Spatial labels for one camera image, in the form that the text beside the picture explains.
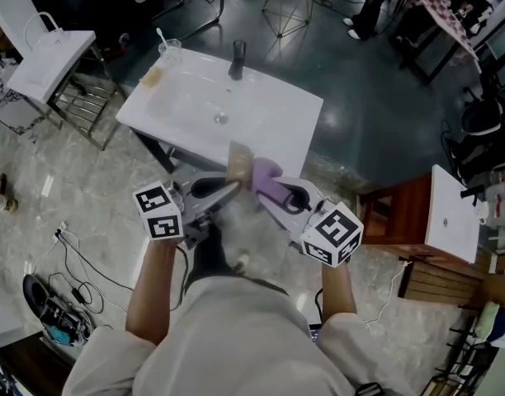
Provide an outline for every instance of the faucet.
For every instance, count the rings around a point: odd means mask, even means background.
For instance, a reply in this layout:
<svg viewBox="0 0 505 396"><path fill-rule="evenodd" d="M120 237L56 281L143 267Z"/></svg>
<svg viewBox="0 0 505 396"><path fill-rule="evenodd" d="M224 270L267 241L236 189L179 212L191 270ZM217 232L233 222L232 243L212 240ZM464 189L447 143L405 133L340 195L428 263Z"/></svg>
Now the faucet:
<svg viewBox="0 0 505 396"><path fill-rule="evenodd" d="M232 78L233 81L242 80L246 49L247 49L247 43L243 40L236 40L233 43L234 60L230 65L229 69L229 76Z"/></svg>

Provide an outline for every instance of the beige shirt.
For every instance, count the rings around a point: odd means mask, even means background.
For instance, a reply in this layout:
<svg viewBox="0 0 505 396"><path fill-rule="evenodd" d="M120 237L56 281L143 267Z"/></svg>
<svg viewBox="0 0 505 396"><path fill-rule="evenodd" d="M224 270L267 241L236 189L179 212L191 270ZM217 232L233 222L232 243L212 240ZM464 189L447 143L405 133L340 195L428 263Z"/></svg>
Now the beige shirt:
<svg viewBox="0 0 505 396"><path fill-rule="evenodd" d="M157 347L98 328L63 395L353 395L370 382L413 395L355 314L331 317L315 344L287 296L231 277L195 282L180 310Z"/></svg>

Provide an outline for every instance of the floor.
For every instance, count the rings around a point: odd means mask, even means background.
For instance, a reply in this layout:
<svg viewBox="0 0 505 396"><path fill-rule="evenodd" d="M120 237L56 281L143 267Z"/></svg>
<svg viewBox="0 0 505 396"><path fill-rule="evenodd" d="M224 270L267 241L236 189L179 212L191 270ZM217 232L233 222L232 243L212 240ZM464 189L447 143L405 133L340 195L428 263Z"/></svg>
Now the floor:
<svg viewBox="0 0 505 396"><path fill-rule="evenodd" d="M334 200L340 200L337 186L314 175L314 169L309 159L304 175ZM21 293L24 272L35 269L44 280L58 271L68 277L63 247L57 244L48 254L54 231L62 221L77 234L81 252L96 268L125 285L135 283L147 241L131 192L155 180L164 181L169 175L127 128L121 127L108 148L98 153L67 127L56 130L42 122L36 127L32 142L18 139L0 124L1 171L9 176L20 209L15 214L0 212L0 289L10 296L28 331L36 331L40 325ZM181 165L175 178L187 178L194 171L193 167ZM52 186L47 191L45 182L49 177ZM344 201L352 205L352 198ZM318 322L314 294L321 287L319 263L288 248L287 234L265 211L258 211L248 194L240 195L222 210L218 222L224 230L229 263L234 264L247 254L248 275L287 289L309 322ZM79 280L85 279L73 252L68 254L68 267ZM361 247L349 268L359 314L368 320L375 319L388 298L392 275L399 272L397 258ZM178 258L172 281L172 304L177 300L183 272L183 262ZM127 308L129 291L93 271L88 275L111 302ZM64 279L60 276L52 279L53 288L75 303ZM399 279L394 283L393 295L397 294L398 285ZM98 310L100 303L93 302L89 308ZM124 312L107 302L104 312L92 314L92 318L98 325L124 327ZM456 307L392 296L380 321L372 324L371 333L420 391L433 375L433 369L445 359L448 349L445 342L452 339L448 328L459 325L461 319L462 313Z"/></svg>
<svg viewBox="0 0 505 396"><path fill-rule="evenodd" d="M184 41L184 47L231 60L233 41L245 40L246 66L322 97L311 149L336 168L347 168L380 186L421 176L434 163L448 168L441 150L441 121L449 121L454 134L460 134L461 89L474 86L478 78L473 64L446 66L428 87L408 69L399 70L401 56L388 42L400 19L390 25L388 12L396 0L383 6L379 35L366 42L350 38L342 24L343 14L350 16L361 8L349 2L364 0L328 0L332 10L317 4L309 27L282 40L266 22L264 1L225 0L220 24ZM161 27L167 38L183 36L214 17L217 9L219 0L212 6L205 0L187 0L185 7L157 19L127 55L110 63L114 76L134 86L158 57L154 27ZM451 47L440 38L421 58L427 71Z"/></svg>
<svg viewBox="0 0 505 396"><path fill-rule="evenodd" d="M335 10L346 14L360 6L332 2ZM334 200L343 199L353 207L353 194L339 185L348 184L351 189L368 183L388 186L427 172L433 163L446 166L440 121L447 119L458 130L463 109L460 89L475 78L471 66L447 67L430 87L424 87L408 70L397 69L400 57L386 36L392 27L365 43L356 42L346 35L342 15L315 7L307 29L277 41L262 17L262 3L227 0L220 25L186 41L185 47L230 59L233 40L244 39L248 67L324 99L304 177ZM183 35L212 13L204 0L191 0L155 25L168 37ZM389 18L383 15L378 30L388 24ZM125 57L110 63L117 80L134 86L158 57L157 43L153 30L143 31ZM147 241L131 192L169 175L127 128L120 127L107 149L99 153L67 127L56 130L42 122L33 139L18 139L0 124L1 171L9 176L20 209L15 214L0 213L0 289L10 295L28 330L37 330L39 324L21 295L21 278L35 268L44 278L56 271L66 272L63 247L57 244L48 254L62 221L78 236L82 253L96 268L123 284L135 283ZM181 164L175 178L188 178L195 171ZM45 182L50 177L52 185L47 189ZM248 255L248 275L286 288L309 321L318 322L313 299L321 286L320 265L288 248L286 233L257 209L248 194L225 207L218 222L229 262ZM68 267L84 279L73 252L68 254ZM361 247L349 268L359 314L375 319L388 299L391 277L399 272L397 258ZM173 304L183 271L178 258ZM108 299L126 309L129 291L92 271L88 274ZM70 299L64 279L56 276L52 285ZM445 343L453 338L448 328L460 323L462 312L448 305L398 299L394 296L398 285L399 279L389 306L380 321L372 324L371 334L419 393L444 361ZM97 324L123 328L125 314L106 302L104 312L93 319Z"/></svg>

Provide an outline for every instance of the toothbrush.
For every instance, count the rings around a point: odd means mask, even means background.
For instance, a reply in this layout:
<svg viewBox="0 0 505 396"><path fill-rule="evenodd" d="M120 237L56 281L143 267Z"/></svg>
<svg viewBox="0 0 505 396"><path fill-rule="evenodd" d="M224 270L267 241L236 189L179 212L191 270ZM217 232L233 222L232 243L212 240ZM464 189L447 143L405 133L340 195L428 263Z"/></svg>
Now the toothbrush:
<svg viewBox="0 0 505 396"><path fill-rule="evenodd" d="M167 41L164 39L163 37L163 32L161 31L161 28L156 28L156 31L157 33L159 34L159 36L161 37L161 40L163 40L163 44L166 48L168 48L168 44L167 44Z"/></svg>

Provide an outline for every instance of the dark floor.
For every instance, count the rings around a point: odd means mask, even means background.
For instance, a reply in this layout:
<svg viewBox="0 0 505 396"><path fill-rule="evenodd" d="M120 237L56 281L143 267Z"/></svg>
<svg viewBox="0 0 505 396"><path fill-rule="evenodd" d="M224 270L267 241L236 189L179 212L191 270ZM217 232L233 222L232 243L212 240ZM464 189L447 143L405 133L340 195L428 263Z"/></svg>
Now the dark floor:
<svg viewBox="0 0 505 396"><path fill-rule="evenodd" d="M311 149L376 185L389 186L428 172L434 163L448 168L441 149L441 121L459 134L463 111L462 88L475 85L474 65L446 66L430 86L423 86L408 69L399 70L400 55L384 34L366 42L353 40L342 24L343 15L361 4L329 0L333 9L315 5L309 26L282 40L273 35L262 13L265 0L226 0L220 24L183 43L190 50L232 58L232 42L246 40L246 65L322 97L323 110ZM390 23L384 7L377 31ZM158 19L166 37L185 35L208 20L219 7L188 0ZM135 85L158 57L159 38L144 30L125 56L111 62L114 76ZM436 42L422 59L435 66L451 42Z"/></svg>

